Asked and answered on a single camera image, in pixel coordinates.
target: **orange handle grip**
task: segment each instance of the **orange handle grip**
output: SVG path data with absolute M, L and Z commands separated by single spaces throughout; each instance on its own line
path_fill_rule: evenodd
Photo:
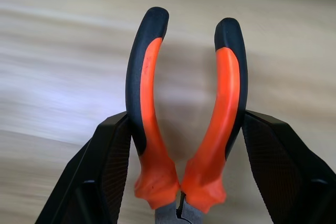
M 243 122 L 247 100 L 247 63 L 239 23 L 223 19 L 216 27 L 217 96 L 204 140 L 185 169 L 181 189 L 186 201 L 207 213 L 226 198 L 222 172 Z
M 141 163 L 134 192 L 152 209 L 172 203 L 180 188 L 175 164 L 157 125 L 153 94 L 155 64 L 168 18 L 165 9 L 147 11 L 134 40 L 126 77 L 126 110 Z

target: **rubber grip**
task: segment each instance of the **rubber grip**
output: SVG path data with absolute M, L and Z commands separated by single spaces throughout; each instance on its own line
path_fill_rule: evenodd
M 239 23 L 223 19 L 216 27 L 217 95 L 204 140 L 187 162 L 181 190 L 186 201 L 207 213 L 225 201 L 222 172 L 226 157 L 244 118 L 247 100 L 247 63 Z
M 157 125 L 153 95 L 155 63 L 168 19 L 165 9 L 154 7 L 147 11 L 134 40 L 126 76 L 126 111 L 141 163 L 134 192 L 152 209 L 172 203 L 180 188 L 175 164 Z

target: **blurred background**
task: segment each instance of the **blurred background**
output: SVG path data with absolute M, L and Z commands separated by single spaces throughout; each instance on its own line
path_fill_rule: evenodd
M 125 110 L 128 57 L 144 13 L 170 13 L 155 76 L 160 129 L 180 178 L 216 92 L 214 31 L 241 25 L 247 109 L 288 122 L 336 170 L 336 0 L 0 0 L 0 223 L 34 223 L 63 168 L 97 124 Z M 133 184 L 119 223 L 154 223 Z M 241 133 L 225 171 L 227 200 L 205 223 L 271 223 Z

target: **wooden surface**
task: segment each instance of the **wooden surface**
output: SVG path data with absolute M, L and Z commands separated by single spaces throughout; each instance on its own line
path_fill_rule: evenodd
M 180 178 L 211 118 L 213 36 L 224 17 L 243 30 L 247 108 L 290 123 L 336 170 L 336 0 L 0 0 L 0 223 L 34 223 L 97 124 L 125 110 L 129 53 L 152 6 L 171 16 L 155 106 Z M 153 223 L 133 195 L 139 172 L 132 146 L 119 223 Z M 271 223 L 241 134 L 224 185 L 226 203 L 204 223 Z

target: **pliers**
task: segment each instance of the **pliers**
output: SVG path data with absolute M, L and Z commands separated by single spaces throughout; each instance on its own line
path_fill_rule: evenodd
M 164 146 L 154 108 L 154 72 L 169 14 L 153 7 L 145 14 L 131 50 L 126 76 L 126 110 L 141 163 L 136 197 L 155 209 L 155 223 L 202 223 L 210 207 L 225 201 L 222 172 L 245 115 L 247 62 L 237 20 L 224 18 L 215 30 L 217 95 L 204 140 L 186 165 L 180 185 Z M 176 210 L 176 194 L 181 204 Z

